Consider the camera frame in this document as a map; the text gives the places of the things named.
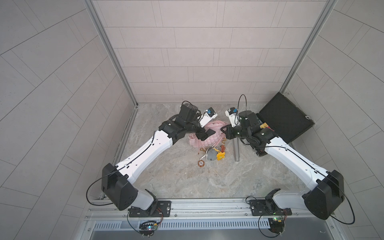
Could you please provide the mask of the pink quilted bag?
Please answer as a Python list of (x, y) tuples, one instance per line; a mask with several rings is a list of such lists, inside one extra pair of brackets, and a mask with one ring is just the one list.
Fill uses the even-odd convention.
[(199, 140), (196, 134), (189, 134), (189, 144), (197, 150), (201, 148), (207, 149), (209, 147), (217, 147), (222, 140), (226, 138), (226, 135), (221, 131), (221, 128), (226, 125), (227, 123), (223, 121), (213, 121), (208, 123), (204, 127), (205, 130), (213, 130), (215, 133), (204, 141)]

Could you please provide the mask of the grey yellow plush keychain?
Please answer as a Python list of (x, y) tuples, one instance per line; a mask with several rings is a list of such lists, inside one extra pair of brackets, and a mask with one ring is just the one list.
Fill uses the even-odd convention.
[(217, 160), (217, 161), (220, 161), (222, 159), (225, 158), (226, 156), (226, 153), (225, 152), (222, 152), (220, 150), (218, 150), (217, 148), (215, 147), (208, 147), (207, 149), (204, 149), (204, 148), (200, 148), (200, 151), (204, 152), (205, 154), (200, 158), (200, 162), (201, 161), (205, 161), (205, 159), (207, 161), (214, 161), (214, 160)]

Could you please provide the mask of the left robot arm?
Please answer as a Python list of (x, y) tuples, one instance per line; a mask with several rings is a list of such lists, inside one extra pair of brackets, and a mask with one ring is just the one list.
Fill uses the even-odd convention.
[(180, 112), (164, 121), (136, 152), (116, 165), (104, 166), (101, 178), (103, 193), (120, 211), (135, 207), (150, 213), (154, 212), (156, 197), (149, 191), (136, 189), (133, 184), (161, 153), (184, 138), (186, 134), (193, 133), (199, 140), (206, 140), (212, 136), (215, 131), (206, 130), (205, 126), (216, 117), (217, 113), (213, 108), (202, 113), (190, 102), (183, 103)]

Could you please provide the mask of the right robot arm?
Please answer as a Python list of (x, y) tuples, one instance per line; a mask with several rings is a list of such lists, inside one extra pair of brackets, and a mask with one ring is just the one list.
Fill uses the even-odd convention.
[(301, 192), (275, 189), (266, 197), (269, 211), (278, 209), (308, 210), (319, 219), (326, 220), (345, 200), (344, 177), (316, 165), (290, 147), (276, 131), (262, 127), (252, 111), (239, 112), (230, 108), (225, 112), (230, 124), (222, 128), (227, 139), (246, 141), (262, 157), (270, 155), (291, 170), (306, 186)]

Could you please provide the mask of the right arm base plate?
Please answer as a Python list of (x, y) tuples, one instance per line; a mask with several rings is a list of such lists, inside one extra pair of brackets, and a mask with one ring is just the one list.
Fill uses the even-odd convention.
[(291, 216), (292, 210), (281, 209), (273, 201), (273, 196), (281, 189), (274, 189), (264, 199), (257, 199), (253, 196), (246, 197), (246, 203), (250, 206), (252, 216)]

